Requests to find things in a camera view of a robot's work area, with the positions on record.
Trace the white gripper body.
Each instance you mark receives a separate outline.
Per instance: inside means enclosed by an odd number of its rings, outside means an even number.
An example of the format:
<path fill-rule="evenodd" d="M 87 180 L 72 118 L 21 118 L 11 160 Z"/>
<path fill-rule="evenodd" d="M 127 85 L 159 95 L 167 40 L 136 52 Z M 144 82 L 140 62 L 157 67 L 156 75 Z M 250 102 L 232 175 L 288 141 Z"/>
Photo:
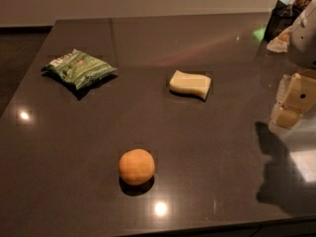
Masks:
<path fill-rule="evenodd" d="M 293 23 L 288 56 L 298 66 L 316 68 L 316 0 L 312 0 Z"/>

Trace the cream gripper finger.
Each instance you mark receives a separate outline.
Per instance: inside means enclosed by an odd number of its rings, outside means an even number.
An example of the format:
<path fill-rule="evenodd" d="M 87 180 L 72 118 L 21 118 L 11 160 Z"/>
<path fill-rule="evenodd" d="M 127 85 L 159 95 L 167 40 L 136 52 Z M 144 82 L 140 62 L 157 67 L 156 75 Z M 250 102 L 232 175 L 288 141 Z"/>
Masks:
<path fill-rule="evenodd" d="M 283 103 L 287 94 L 288 86 L 291 80 L 291 76 L 284 74 L 278 83 L 278 88 L 276 91 L 276 101 L 278 103 Z"/>
<path fill-rule="evenodd" d="M 316 104 L 316 72 L 296 72 L 291 76 L 283 103 L 276 102 L 271 113 L 271 124 L 293 128 Z"/>

